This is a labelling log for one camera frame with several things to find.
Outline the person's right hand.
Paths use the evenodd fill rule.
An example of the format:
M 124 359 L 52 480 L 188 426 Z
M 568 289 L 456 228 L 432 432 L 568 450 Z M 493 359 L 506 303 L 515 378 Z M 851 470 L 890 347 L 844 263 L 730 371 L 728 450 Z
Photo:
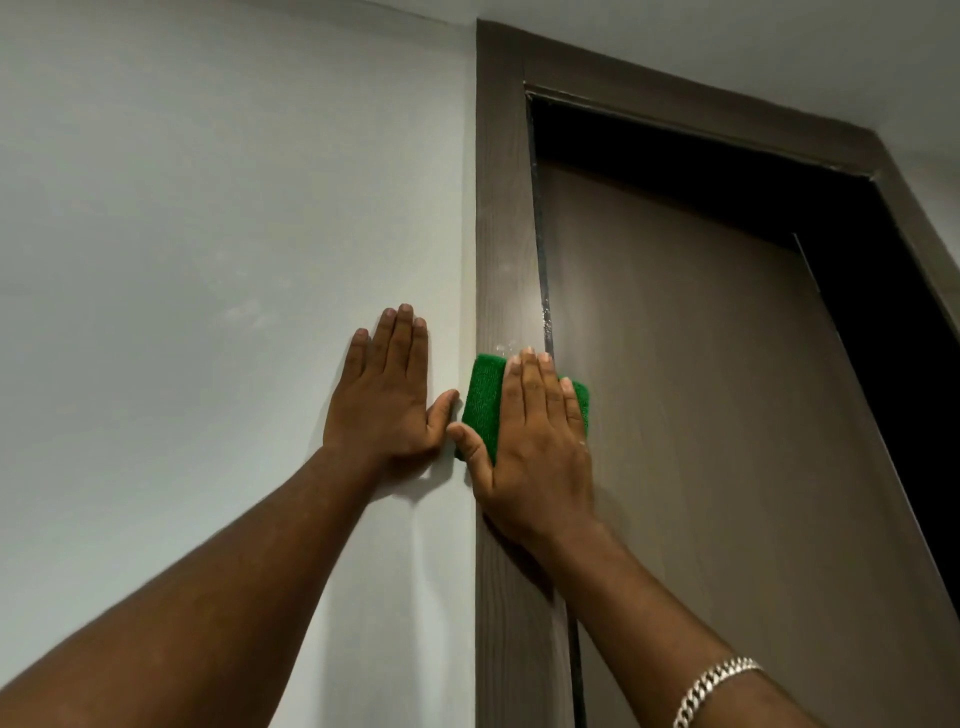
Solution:
M 525 428 L 521 354 L 510 357 L 502 378 L 492 491 L 474 491 L 482 512 L 509 541 L 545 564 L 571 531 L 594 520 L 592 457 L 567 424 L 556 365 L 536 355 L 543 378 L 543 432 Z

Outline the person's right forearm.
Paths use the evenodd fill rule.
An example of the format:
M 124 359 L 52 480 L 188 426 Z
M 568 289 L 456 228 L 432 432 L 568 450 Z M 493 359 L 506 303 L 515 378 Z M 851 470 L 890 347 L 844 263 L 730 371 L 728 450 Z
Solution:
M 826 728 L 736 655 L 595 518 L 537 561 L 641 728 Z

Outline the green scrubbing sponge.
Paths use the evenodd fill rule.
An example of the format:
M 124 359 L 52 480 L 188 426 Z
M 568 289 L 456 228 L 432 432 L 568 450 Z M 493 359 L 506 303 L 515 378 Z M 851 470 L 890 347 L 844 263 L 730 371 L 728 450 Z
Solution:
M 462 422 L 482 438 L 492 463 L 497 459 L 502 379 L 507 361 L 498 355 L 477 355 L 462 408 Z

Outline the person's left forearm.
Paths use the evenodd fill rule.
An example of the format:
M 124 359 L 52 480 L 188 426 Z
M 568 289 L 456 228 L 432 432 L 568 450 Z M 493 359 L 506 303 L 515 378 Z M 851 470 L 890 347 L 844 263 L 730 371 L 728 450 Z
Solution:
M 0 688 L 0 728 L 269 728 L 388 459 L 322 447 Z

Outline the brown wooden door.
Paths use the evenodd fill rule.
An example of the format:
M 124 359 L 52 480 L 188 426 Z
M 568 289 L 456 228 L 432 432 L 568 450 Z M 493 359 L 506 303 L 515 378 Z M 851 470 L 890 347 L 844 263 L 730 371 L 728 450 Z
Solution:
M 536 177 L 603 522 L 832 728 L 960 728 L 960 619 L 801 253 L 558 162 Z

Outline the brown wooden door frame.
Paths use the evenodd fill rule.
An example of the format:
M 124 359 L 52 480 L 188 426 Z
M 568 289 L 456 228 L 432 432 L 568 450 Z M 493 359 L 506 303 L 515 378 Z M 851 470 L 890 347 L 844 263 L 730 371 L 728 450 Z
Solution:
M 477 350 L 555 358 L 542 161 L 796 249 L 960 620 L 960 266 L 882 141 L 493 22 L 476 51 Z

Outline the person's left hand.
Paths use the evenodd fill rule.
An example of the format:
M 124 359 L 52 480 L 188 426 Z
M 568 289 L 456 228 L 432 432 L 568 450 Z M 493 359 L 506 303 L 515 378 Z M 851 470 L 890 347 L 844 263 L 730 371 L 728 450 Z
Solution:
M 366 386 L 344 390 L 344 365 L 331 396 L 323 428 L 325 448 L 338 448 L 356 461 L 375 467 L 385 480 L 414 478 L 430 467 L 439 452 L 426 450 L 429 331 L 414 310 L 413 344 L 406 376 L 386 375 L 389 337 L 386 308 L 369 331 Z

